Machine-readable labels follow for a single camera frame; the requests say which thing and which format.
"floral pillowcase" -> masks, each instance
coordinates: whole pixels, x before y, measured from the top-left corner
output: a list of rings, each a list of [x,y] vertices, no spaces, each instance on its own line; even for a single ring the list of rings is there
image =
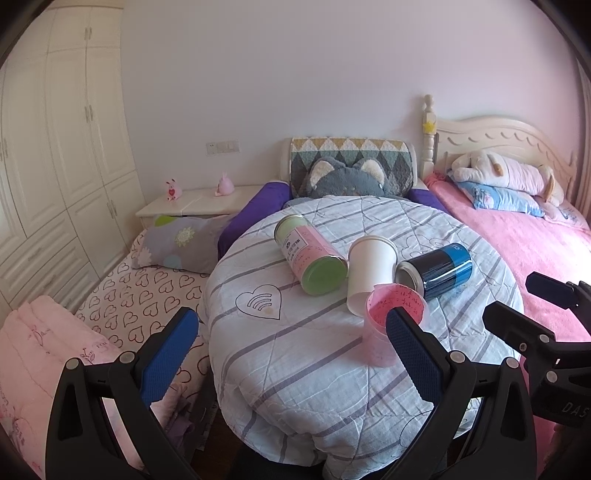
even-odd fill
[[[589,231],[589,224],[575,207],[573,207],[566,200],[560,206],[556,207],[551,203],[543,201],[540,197],[535,197],[540,208],[544,212],[544,219],[551,223],[559,223],[560,225],[569,226],[578,230]]]
[[[534,217],[544,216],[544,212],[534,198],[527,193],[491,187],[472,181],[455,181],[451,177],[450,180],[468,197],[474,208],[522,212]]]
[[[217,241],[232,215],[214,218],[156,218],[148,228],[132,268],[162,267],[210,274],[217,264]]]

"green can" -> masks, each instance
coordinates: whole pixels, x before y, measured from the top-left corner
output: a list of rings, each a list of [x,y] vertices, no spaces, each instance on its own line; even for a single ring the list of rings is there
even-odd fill
[[[336,290],[347,278],[347,261],[304,216],[283,217],[274,237],[308,295]]]

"blue gripper pad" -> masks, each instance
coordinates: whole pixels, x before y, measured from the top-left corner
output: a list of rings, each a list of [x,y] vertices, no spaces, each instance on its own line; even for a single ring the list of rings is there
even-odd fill
[[[418,394],[424,401],[437,405],[443,396],[443,372],[426,346],[413,332],[411,325],[420,330],[406,310],[397,307],[388,312],[386,334]]]
[[[530,273],[527,276],[525,288],[532,295],[549,301],[564,310],[577,305],[577,294],[572,287],[538,272]]]
[[[152,402],[162,400],[164,397],[178,368],[197,338],[199,317],[193,310],[186,309],[183,317],[172,331],[167,332],[167,329],[168,326],[162,332],[152,335],[166,335],[168,333],[162,346],[142,373],[139,393],[147,407]]]

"white bedding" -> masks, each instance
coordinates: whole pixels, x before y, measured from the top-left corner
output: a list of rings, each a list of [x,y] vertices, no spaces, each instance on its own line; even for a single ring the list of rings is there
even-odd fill
[[[226,422],[270,460],[326,459],[325,478],[359,479],[400,457],[433,406],[400,363],[367,365],[363,320],[347,310],[346,284],[321,297],[303,292],[273,240],[277,221],[289,213],[303,214],[344,256],[365,233],[391,238],[405,260],[452,242],[465,245],[476,260],[472,278],[430,301],[431,319],[421,327],[475,361],[517,356],[484,329],[482,312],[494,300],[522,312],[521,295],[505,262],[476,232],[405,200],[325,197],[262,220],[234,243],[206,286],[203,316]],[[249,301],[259,294],[270,299],[262,310]],[[476,407],[460,432],[471,427]]]
[[[102,333],[121,349],[137,351],[151,333],[161,331],[179,307],[197,309],[207,275],[165,267],[131,268],[144,234],[135,240],[131,252],[93,290],[76,316]],[[185,357],[175,380],[194,400],[209,368],[207,344],[201,329]]]

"gray floral pillow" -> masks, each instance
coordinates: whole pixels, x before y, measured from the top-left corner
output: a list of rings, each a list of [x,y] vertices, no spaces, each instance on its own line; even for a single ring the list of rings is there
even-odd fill
[[[210,274],[217,264],[217,241],[233,215],[214,218],[156,218],[146,230],[132,268],[161,265]]]

